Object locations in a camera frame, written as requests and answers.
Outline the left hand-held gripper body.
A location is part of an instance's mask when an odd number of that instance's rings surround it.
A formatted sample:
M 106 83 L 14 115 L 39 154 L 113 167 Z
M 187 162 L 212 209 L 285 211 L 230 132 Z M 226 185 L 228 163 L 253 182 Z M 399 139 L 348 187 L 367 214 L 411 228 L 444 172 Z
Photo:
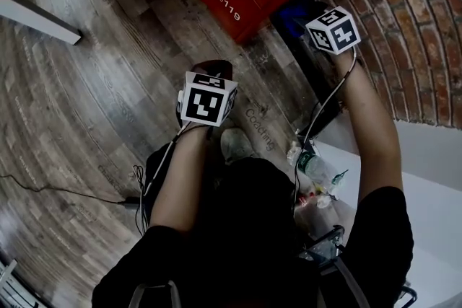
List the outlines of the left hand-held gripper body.
M 226 60 L 210 60 L 196 64 L 186 72 L 178 93 L 177 120 L 219 127 L 230 114 L 237 94 L 232 80 L 232 64 Z

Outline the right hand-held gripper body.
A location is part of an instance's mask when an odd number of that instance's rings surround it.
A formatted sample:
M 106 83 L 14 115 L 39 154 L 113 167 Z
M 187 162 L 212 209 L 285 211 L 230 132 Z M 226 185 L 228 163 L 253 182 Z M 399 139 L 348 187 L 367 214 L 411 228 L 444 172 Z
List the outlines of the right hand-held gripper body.
M 303 26 L 314 46 L 333 55 L 353 48 L 361 41 L 353 16 L 345 8 L 327 8 L 317 15 L 295 17 Z

